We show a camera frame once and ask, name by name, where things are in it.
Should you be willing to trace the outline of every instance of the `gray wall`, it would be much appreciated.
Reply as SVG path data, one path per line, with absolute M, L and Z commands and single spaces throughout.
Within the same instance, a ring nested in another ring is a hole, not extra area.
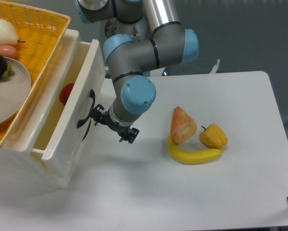
M 71 16 L 69 28 L 78 30 L 83 41 L 97 39 L 101 45 L 105 41 L 105 22 L 82 23 L 73 0 L 21 3 Z M 288 0 L 176 0 L 175 4 L 183 25 L 198 35 L 200 55 L 189 64 L 169 67 L 169 73 L 208 73 L 217 59 L 221 59 L 220 72 L 265 71 L 284 118 L 288 113 Z

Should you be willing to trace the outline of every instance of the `black drawer handle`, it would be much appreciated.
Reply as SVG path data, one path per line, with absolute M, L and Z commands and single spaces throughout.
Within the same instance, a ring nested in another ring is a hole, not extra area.
M 87 136 L 87 134 L 91 128 L 92 114 L 93 114 L 93 110 L 95 107 L 95 101 L 96 101 L 96 95 L 95 95 L 95 92 L 93 89 L 90 90 L 90 98 L 92 98 L 92 105 L 91 105 L 90 111 L 88 112 L 88 115 L 84 119 L 80 119 L 77 123 L 77 128 L 80 128 L 91 118 L 82 141 L 86 138 L 86 136 Z

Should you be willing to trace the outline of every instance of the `white cabinet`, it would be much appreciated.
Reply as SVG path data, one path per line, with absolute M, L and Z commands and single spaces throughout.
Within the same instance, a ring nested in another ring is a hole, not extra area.
M 54 187 L 68 185 L 88 122 L 91 89 L 100 98 L 105 67 L 99 42 L 81 42 L 79 33 L 67 30 L 45 74 L 45 80 L 21 123 L 0 148 L 0 173 Z M 61 89 L 75 83 L 67 104 L 59 101 Z

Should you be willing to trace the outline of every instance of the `red tomato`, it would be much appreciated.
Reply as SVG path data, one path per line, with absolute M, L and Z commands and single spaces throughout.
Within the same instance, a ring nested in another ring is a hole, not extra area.
M 74 83 L 68 83 L 66 86 L 63 87 L 61 93 L 59 94 L 59 101 L 62 102 L 64 106 L 67 103 L 67 100 L 70 96 L 70 93 L 74 85 L 75 85 Z
M 0 55 L 7 58 L 16 59 L 18 57 L 18 51 L 15 47 L 11 45 L 1 45 Z

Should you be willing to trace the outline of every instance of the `white table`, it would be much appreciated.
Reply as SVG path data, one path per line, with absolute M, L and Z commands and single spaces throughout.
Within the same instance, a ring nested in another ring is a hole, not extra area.
M 119 143 L 98 124 L 65 190 L 0 176 L 0 230 L 171 231 L 288 226 L 288 142 L 264 72 L 152 77 L 157 98 Z M 115 95 L 106 79 L 101 104 Z M 174 107 L 198 124 L 183 148 L 203 149 L 201 126 L 228 136 L 220 159 L 172 160 L 166 137 Z

